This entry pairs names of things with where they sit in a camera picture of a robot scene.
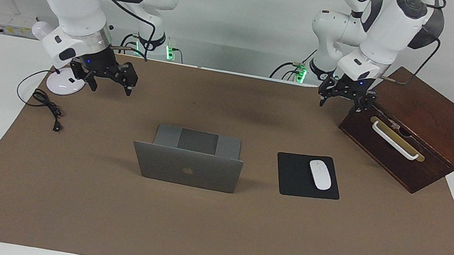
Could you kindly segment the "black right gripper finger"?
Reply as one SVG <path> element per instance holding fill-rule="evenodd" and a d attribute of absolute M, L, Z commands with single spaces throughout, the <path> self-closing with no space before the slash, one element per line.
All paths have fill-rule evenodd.
<path fill-rule="evenodd" d="M 132 63 L 127 62 L 120 65 L 118 83 L 123 86 L 126 96 L 129 97 L 131 95 L 131 92 L 137 85 L 138 80 L 138 75 Z"/>
<path fill-rule="evenodd" d="M 96 91 L 98 84 L 96 83 L 96 73 L 94 71 L 85 71 L 83 65 L 70 63 L 69 66 L 74 73 L 75 78 L 84 81 L 91 91 Z"/>

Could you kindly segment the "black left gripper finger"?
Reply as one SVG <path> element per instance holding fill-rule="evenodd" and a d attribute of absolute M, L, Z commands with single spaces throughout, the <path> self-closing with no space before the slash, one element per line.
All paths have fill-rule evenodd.
<path fill-rule="evenodd" d="M 372 106 L 374 106 L 375 101 L 377 100 L 376 93 L 366 92 L 365 96 L 354 98 L 354 104 L 352 109 L 350 109 L 348 117 L 353 116 L 355 113 L 360 113 L 363 111 L 369 110 Z"/>
<path fill-rule="evenodd" d="M 326 77 L 319 85 L 318 95 L 320 96 L 320 107 L 323 107 L 328 98 L 335 97 L 333 92 L 337 81 L 337 79 Z"/>

